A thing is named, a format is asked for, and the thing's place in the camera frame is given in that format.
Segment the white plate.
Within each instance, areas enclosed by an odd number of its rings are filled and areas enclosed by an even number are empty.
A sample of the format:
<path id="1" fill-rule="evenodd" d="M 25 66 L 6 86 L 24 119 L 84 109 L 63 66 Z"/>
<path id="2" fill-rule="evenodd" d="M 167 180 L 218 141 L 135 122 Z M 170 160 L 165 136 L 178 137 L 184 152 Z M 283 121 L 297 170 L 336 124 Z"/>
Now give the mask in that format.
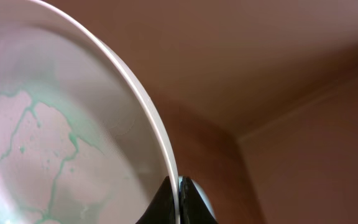
<path id="1" fill-rule="evenodd" d="M 0 223 L 136 223 L 180 176 L 129 67 L 43 1 L 0 1 Z"/>

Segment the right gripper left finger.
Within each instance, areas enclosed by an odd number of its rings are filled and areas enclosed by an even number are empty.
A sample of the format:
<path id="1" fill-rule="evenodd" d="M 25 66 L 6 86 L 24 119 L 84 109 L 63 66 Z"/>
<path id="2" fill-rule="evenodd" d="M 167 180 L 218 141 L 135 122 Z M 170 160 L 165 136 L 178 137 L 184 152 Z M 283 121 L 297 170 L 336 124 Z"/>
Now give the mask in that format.
<path id="1" fill-rule="evenodd" d="M 151 203 L 136 224 L 175 224 L 175 207 L 170 178 L 166 176 Z"/>

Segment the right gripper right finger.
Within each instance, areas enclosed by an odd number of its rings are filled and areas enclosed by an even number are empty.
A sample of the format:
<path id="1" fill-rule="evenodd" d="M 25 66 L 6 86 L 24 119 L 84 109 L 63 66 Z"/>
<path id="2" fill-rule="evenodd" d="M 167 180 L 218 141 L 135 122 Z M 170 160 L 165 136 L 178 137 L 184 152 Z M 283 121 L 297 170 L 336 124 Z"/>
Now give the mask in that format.
<path id="1" fill-rule="evenodd" d="M 180 176 L 181 224 L 218 224 L 208 196 L 194 180 Z"/>

